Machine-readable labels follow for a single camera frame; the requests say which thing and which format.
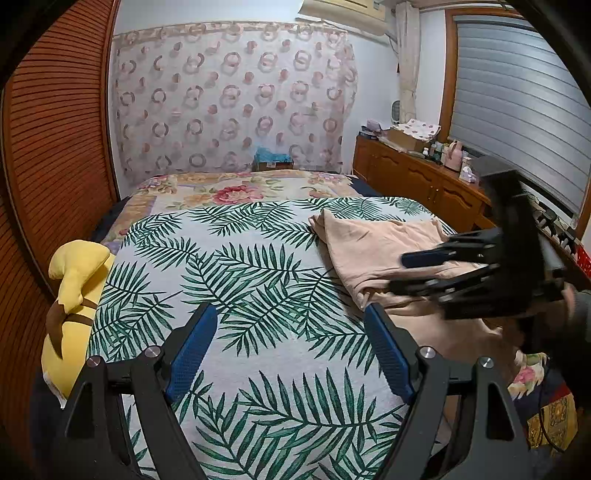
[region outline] wooden window frame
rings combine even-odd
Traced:
[[[516,10],[500,7],[464,7],[447,8],[445,10],[446,23],[446,60],[445,80],[443,83],[443,100],[441,102],[441,114],[439,124],[441,131],[437,139],[440,142],[447,142],[452,127],[453,105],[456,101],[457,83],[457,23],[454,17],[458,15],[494,15],[496,17],[510,17],[523,19],[524,17]],[[579,223],[576,228],[576,236],[579,240],[583,238],[589,218],[591,216],[591,181],[587,182],[583,207],[579,215]]]

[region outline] yellow plush toy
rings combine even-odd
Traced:
[[[47,313],[41,367],[62,404],[86,360],[96,306],[114,260],[107,247],[84,240],[62,245],[51,259],[49,276],[61,278],[61,284]]]

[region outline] metal screw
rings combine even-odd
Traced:
[[[160,347],[157,345],[149,346],[146,350],[144,350],[144,355],[148,358],[156,358],[160,355]]]
[[[437,352],[431,346],[422,346],[419,353],[423,358],[433,358]]]
[[[492,368],[495,366],[494,361],[489,356],[481,356],[478,359],[478,363],[480,363],[484,368]]]
[[[100,357],[98,355],[91,356],[87,361],[86,365],[90,368],[96,367],[100,363]]]

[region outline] wooden wardrobe door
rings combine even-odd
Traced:
[[[0,427],[29,458],[55,250],[86,239],[117,200],[107,66],[119,0],[79,0],[39,38],[4,89],[0,175]]]

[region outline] palm leaf pattern blanket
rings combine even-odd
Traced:
[[[406,414],[309,227],[324,208],[338,218],[433,216],[391,197],[214,205],[143,218],[123,240],[88,354],[133,358],[201,302],[216,306],[216,336],[174,405],[209,478],[371,479]],[[133,397],[124,403],[139,465],[156,478]]]

